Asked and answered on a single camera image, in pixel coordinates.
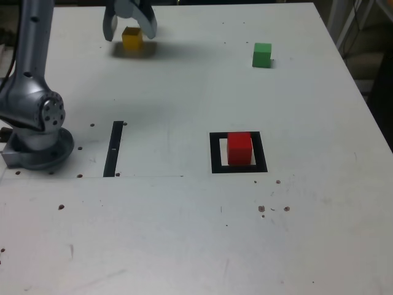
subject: table surface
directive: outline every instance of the table surface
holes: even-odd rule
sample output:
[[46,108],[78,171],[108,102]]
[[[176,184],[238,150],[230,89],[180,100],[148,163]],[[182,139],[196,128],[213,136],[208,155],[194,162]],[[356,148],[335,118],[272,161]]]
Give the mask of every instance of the table surface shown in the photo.
[[[393,156],[313,4],[155,7],[139,57],[103,13],[55,9],[46,80],[83,149],[0,162],[0,294],[392,294]],[[211,173],[209,133],[234,131],[268,173]]]

